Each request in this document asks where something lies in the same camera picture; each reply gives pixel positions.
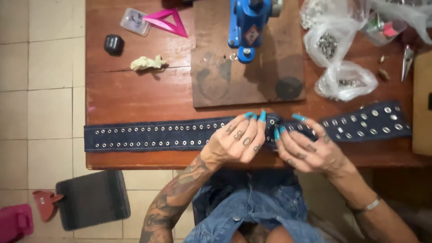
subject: floor tile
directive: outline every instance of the floor tile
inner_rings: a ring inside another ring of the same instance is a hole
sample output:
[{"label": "floor tile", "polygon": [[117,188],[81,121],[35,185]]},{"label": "floor tile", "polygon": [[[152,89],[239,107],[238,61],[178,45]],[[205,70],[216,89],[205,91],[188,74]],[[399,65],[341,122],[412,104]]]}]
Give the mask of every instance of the floor tile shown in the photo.
[{"label": "floor tile", "polygon": [[29,0],[0,0],[0,44],[29,41]]},{"label": "floor tile", "polygon": [[73,0],[73,36],[86,35],[86,0]]},{"label": "floor tile", "polygon": [[29,139],[72,137],[72,89],[29,91]]},{"label": "floor tile", "polygon": [[0,93],[0,139],[27,139],[27,91]]},{"label": "floor tile", "polygon": [[30,41],[73,37],[72,0],[30,0]]},{"label": "floor tile", "polygon": [[29,204],[32,207],[34,232],[29,238],[72,238],[73,231],[65,231],[61,225],[60,214],[57,212],[49,222],[42,222],[38,206],[33,200],[33,191],[28,191]]},{"label": "floor tile", "polygon": [[0,189],[27,189],[27,140],[0,141]]},{"label": "floor tile", "polygon": [[85,87],[73,88],[73,114],[72,136],[84,137],[84,125],[86,124],[86,89]]},{"label": "floor tile", "polygon": [[85,176],[99,172],[86,167],[86,153],[84,152],[84,138],[73,139],[73,177]]},{"label": "floor tile", "polygon": [[0,45],[0,91],[27,90],[29,44]]},{"label": "floor tile", "polygon": [[130,217],[123,220],[123,238],[137,239],[141,235],[144,217],[159,191],[127,191]]},{"label": "floor tile", "polygon": [[123,224],[121,220],[118,220],[79,229],[73,233],[73,237],[84,239],[121,239],[123,237]]},{"label": "floor tile", "polygon": [[28,202],[27,190],[0,190],[0,208]]},{"label": "floor tile", "polygon": [[335,189],[304,190],[304,198],[310,211],[323,220],[331,222],[344,236],[350,237],[354,234],[354,217]]},{"label": "floor tile", "polygon": [[126,190],[161,190],[172,180],[172,170],[124,170]]},{"label": "floor tile", "polygon": [[194,211],[192,209],[191,203],[175,225],[175,237],[177,239],[186,238],[186,236],[193,230],[194,227]]},{"label": "floor tile", "polygon": [[72,87],[74,39],[32,42],[29,90]]},{"label": "floor tile", "polygon": [[73,86],[84,87],[86,83],[86,40],[73,39]]},{"label": "floor tile", "polygon": [[29,189],[55,189],[71,178],[72,139],[29,140]]}]

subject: warning label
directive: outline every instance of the warning label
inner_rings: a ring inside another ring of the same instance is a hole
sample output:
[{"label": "warning label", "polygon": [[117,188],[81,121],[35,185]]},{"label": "warning label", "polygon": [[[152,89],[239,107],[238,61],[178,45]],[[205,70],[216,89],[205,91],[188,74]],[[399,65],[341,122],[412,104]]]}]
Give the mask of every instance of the warning label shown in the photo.
[{"label": "warning label", "polygon": [[252,27],[245,34],[246,41],[249,45],[252,45],[258,37],[260,37],[258,28],[256,25],[252,25]]}]

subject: wooden board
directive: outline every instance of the wooden board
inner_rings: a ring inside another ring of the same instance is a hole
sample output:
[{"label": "wooden board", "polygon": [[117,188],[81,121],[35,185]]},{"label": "wooden board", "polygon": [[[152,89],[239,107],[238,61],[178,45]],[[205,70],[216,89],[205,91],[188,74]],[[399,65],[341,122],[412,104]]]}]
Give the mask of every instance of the wooden board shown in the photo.
[{"label": "wooden board", "polygon": [[304,90],[299,7],[284,1],[279,18],[270,18],[264,42],[252,63],[229,56],[229,0],[194,3],[197,47],[191,51],[194,107],[301,100]]}]

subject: denim jacket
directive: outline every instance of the denim jacket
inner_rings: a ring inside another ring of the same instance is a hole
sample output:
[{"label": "denim jacket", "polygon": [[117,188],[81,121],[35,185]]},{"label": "denim jacket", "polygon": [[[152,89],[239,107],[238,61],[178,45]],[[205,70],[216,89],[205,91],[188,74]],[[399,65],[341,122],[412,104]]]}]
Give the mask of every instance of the denim jacket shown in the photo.
[{"label": "denim jacket", "polygon": [[198,191],[192,204],[196,226],[184,243],[229,243],[243,222],[269,230],[283,225],[295,242],[324,241],[306,223],[308,209],[291,169],[220,170]]}]

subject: finger tattoo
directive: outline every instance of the finger tattoo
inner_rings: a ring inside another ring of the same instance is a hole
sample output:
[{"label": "finger tattoo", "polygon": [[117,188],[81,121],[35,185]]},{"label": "finger tattoo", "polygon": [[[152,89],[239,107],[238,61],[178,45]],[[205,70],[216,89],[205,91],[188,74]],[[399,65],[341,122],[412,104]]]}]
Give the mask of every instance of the finger tattoo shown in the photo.
[{"label": "finger tattoo", "polygon": [[287,162],[292,167],[295,167],[295,162],[292,159],[287,159],[287,160],[285,160],[285,162]]},{"label": "finger tattoo", "polygon": [[241,136],[243,135],[243,132],[242,131],[237,131],[237,133],[236,134],[234,134],[234,138],[240,138]]},{"label": "finger tattoo", "polygon": [[306,157],[307,157],[306,154],[302,154],[302,153],[297,153],[295,156],[296,156],[297,158],[301,159],[301,160],[304,160],[304,159],[306,159]]},{"label": "finger tattoo", "polygon": [[312,145],[308,145],[307,146],[307,148],[309,149],[309,150],[311,150],[311,151],[314,151],[314,152],[316,152],[317,151],[317,149],[316,148],[314,148]]},{"label": "finger tattoo", "polygon": [[250,143],[251,143],[251,138],[250,137],[247,137],[247,138],[245,138],[243,140],[243,145],[244,146],[248,146]]},{"label": "finger tattoo", "polygon": [[261,147],[261,144],[258,144],[257,146],[254,147],[254,152],[257,152]]}]

